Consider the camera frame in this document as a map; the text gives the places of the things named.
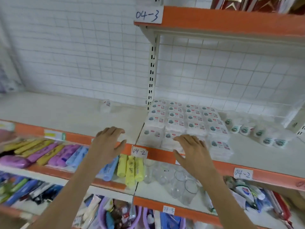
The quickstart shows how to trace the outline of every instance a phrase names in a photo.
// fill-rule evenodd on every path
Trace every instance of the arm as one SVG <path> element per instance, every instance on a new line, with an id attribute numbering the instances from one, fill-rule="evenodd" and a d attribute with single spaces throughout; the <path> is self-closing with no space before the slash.
<path id="1" fill-rule="evenodd" d="M 78 208 L 97 173 L 118 156 L 126 140 L 116 148 L 121 128 L 105 128 L 93 140 L 88 154 L 55 200 L 28 229 L 71 229 Z"/>
<path id="2" fill-rule="evenodd" d="M 198 179 L 208 192 L 224 229 L 256 229 L 214 167 L 204 142 L 190 135 L 181 135 L 174 140 L 178 141 L 185 151 L 183 158 L 174 150 L 177 161 Z"/>

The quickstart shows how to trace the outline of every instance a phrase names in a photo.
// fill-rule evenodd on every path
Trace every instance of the price tag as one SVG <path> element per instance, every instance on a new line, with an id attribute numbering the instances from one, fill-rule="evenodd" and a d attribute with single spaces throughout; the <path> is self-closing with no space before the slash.
<path id="1" fill-rule="evenodd" d="M 148 151 L 141 147 L 133 146 L 131 155 L 138 158 L 147 158 Z"/>
<path id="2" fill-rule="evenodd" d="M 175 215 L 175 208 L 163 205 L 163 212 L 168 213 L 170 215 Z"/>
<path id="3" fill-rule="evenodd" d="M 185 158 L 185 156 L 182 156 L 183 158 Z M 176 165 L 180 165 L 179 162 L 176 160 L 175 162 Z"/>
<path id="4" fill-rule="evenodd" d="M 135 22 L 161 24 L 164 6 L 137 6 Z"/>
<path id="5" fill-rule="evenodd" d="M 64 132 L 57 132 L 52 130 L 44 130 L 44 137 L 53 140 L 66 140 L 66 134 Z"/>
<path id="6" fill-rule="evenodd" d="M 235 168 L 233 177 L 239 179 L 245 179 L 245 180 L 253 180 L 253 170 Z"/>
<path id="7" fill-rule="evenodd" d="M 0 121 L 0 129 L 4 129 L 7 131 L 14 131 L 15 130 L 15 124 L 12 122 L 7 121 Z"/>

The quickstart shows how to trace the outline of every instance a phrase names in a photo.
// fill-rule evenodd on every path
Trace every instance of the drinking glass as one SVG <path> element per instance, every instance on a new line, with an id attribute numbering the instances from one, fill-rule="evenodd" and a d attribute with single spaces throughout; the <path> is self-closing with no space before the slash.
<path id="1" fill-rule="evenodd" d="M 145 176 L 144 176 L 143 181 L 146 184 L 149 184 L 153 181 L 153 170 L 154 170 L 154 167 L 155 167 L 155 163 L 156 163 L 156 161 L 149 160 L 149 159 L 146 159 L 145 162 L 144 162 Z"/>
<path id="2" fill-rule="evenodd" d="M 155 178 L 160 185 L 164 186 L 173 179 L 174 173 L 175 169 L 170 164 L 161 162 L 156 170 Z"/>
<path id="3" fill-rule="evenodd" d="M 176 171 L 174 178 L 171 181 L 170 195 L 173 198 L 179 198 L 184 191 L 184 182 L 186 181 L 186 175 L 183 171 Z"/>
<path id="4" fill-rule="evenodd" d="M 193 180 L 185 181 L 185 190 L 181 196 L 182 204 L 188 206 L 198 192 L 198 186 Z"/>

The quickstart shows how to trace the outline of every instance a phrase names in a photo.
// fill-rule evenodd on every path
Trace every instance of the yellow tube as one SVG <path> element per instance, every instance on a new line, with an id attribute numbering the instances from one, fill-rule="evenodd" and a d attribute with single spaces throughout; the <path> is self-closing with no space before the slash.
<path id="1" fill-rule="evenodd" d="M 143 158 L 135 158 L 135 180 L 137 182 L 144 180 Z"/>
<path id="2" fill-rule="evenodd" d="M 15 153 L 15 154 L 21 154 L 21 153 L 23 153 L 24 151 L 26 151 L 26 150 L 28 150 L 28 149 L 30 149 L 30 148 L 32 148 L 32 147 L 38 145 L 39 143 L 41 143 L 41 142 L 43 142 L 43 141 L 44 141 L 44 139 L 37 139 L 37 140 L 35 140 L 35 141 L 33 141 L 33 142 L 27 144 L 26 146 L 23 146 L 23 147 L 21 147 L 21 148 L 19 148 L 19 149 L 16 149 L 16 150 L 14 151 L 14 153 Z"/>
<path id="3" fill-rule="evenodd" d="M 10 144 L 4 145 L 4 150 L 3 151 L 10 151 L 10 150 L 16 150 L 21 148 L 22 146 L 28 145 L 29 143 L 33 142 L 34 140 L 22 140 Z"/>
<path id="4" fill-rule="evenodd" d="M 49 144 L 51 144 L 53 142 L 54 142 L 54 140 L 45 140 L 45 141 L 39 143 L 38 145 L 34 146 L 33 148 L 30 148 L 29 150 L 23 152 L 21 154 L 21 157 L 27 158 L 31 154 L 37 152 L 38 150 L 43 149 L 44 147 L 48 146 Z"/>
<path id="5" fill-rule="evenodd" d="M 47 154 L 43 155 L 41 158 L 39 158 L 36 163 L 38 165 L 45 165 L 48 163 L 48 161 L 54 157 L 56 154 L 58 154 L 60 152 L 60 150 L 62 150 L 65 146 L 64 145 L 59 145 L 56 146 L 54 149 L 52 149 L 50 152 L 48 152 Z"/>
<path id="6" fill-rule="evenodd" d="M 135 160 L 133 156 L 128 156 L 125 184 L 128 187 L 135 185 Z"/>
<path id="7" fill-rule="evenodd" d="M 119 158 L 119 165 L 117 166 L 117 173 L 116 175 L 120 178 L 125 177 L 126 175 L 126 165 L 127 165 L 127 155 L 120 154 Z"/>

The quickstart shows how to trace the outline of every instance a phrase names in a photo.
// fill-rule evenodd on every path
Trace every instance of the purple package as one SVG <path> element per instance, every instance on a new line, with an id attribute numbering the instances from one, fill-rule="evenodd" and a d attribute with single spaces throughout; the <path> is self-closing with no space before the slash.
<path id="1" fill-rule="evenodd" d="M 53 143 L 51 145 L 48 145 L 47 147 L 44 147 L 43 149 L 38 150 L 37 152 L 30 155 L 27 159 L 30 162 L 36 162 L 39 158 L 41 158 L 43 155 L 47 154 L 49 151 L 51 151 L 58 145 L 59 145 L 58 143 Z"/>
<path id="2" fill-rule="evenodd" d="M 79 147 L 80 145 L 71 146 L 71 148 L 67 150 L 63 155 L 61 155 L 61 157 L 57 160 L 57 165 L 61 167 L 66 167 L 66 161 L 69 159 L 69 157 L 72 156 L 72 154 L 75 153 L 76 150 L 78 150 Z"/>
<path id="3" fill-rule="evenodd" d="M 48 161 L 48 165 L 55 165 L 57 166 L 57 160 L 63 155 L 68 149 L 70 149 L 73 145 L 66 145 L 62 150 L 59 151 L 58 154 L 56 154 L 54 157 L 52 157 Z"/>
<path id="4" fill-rule="evenodd" d="M 0 164 L 23 169 L 23 168 L 28 167 L 31 164 L 31 162 L 28 159 L 23 158 L 23 157 L 6 155 L 6 156 L 3 156 L 2 158 L 0 158 Z"/>

